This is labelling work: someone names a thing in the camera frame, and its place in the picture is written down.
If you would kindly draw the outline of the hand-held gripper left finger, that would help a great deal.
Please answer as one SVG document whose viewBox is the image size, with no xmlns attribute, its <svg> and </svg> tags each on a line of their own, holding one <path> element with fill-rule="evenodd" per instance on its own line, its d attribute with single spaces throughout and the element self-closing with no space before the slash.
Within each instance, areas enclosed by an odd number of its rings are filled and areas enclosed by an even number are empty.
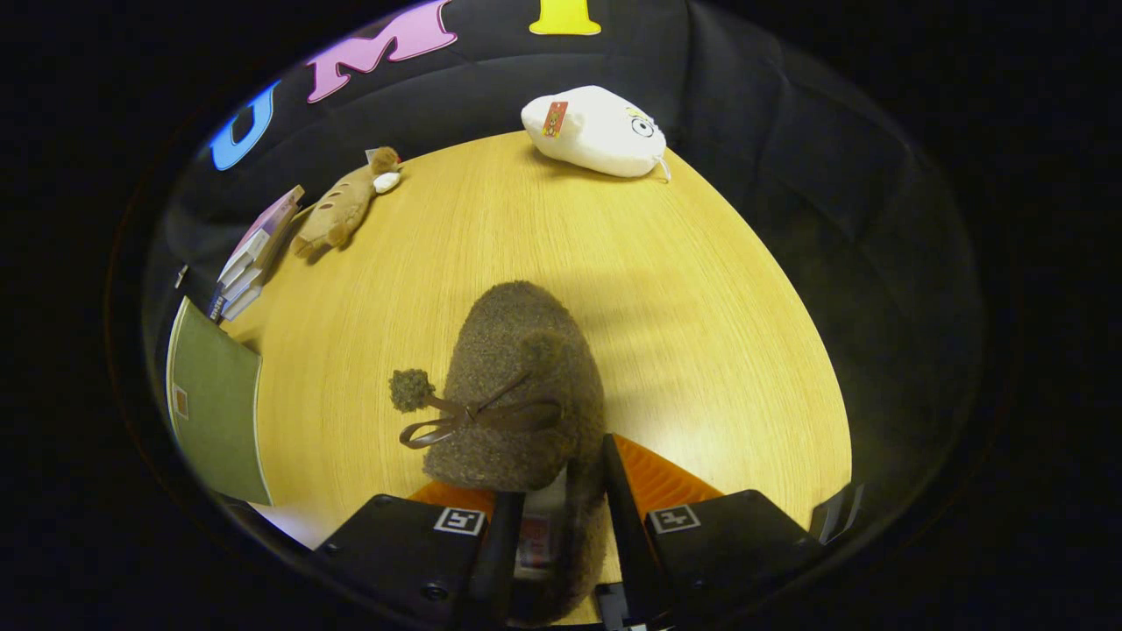
<svg viewBox="0 0 1122 631">
<path fill-rule="evenodd" d="M 525 493 L 431 482 L 373 496 L 314 558 L 408 630 L 506 630 Z"/>
</svg>

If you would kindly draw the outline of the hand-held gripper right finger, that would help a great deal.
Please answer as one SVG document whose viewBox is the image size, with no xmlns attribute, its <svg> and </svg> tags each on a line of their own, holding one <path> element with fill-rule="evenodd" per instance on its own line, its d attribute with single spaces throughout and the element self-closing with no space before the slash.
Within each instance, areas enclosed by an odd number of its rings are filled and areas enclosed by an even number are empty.
<svg viewBox="0 0 1122 631">
<path fill-rule="evenodd" d="M 758 491 L 724 494 L 620 435 L 603 440 L 620 582 L 600 588 L 605 627 L 717 627 L 822 555 Z"/>
</svg>

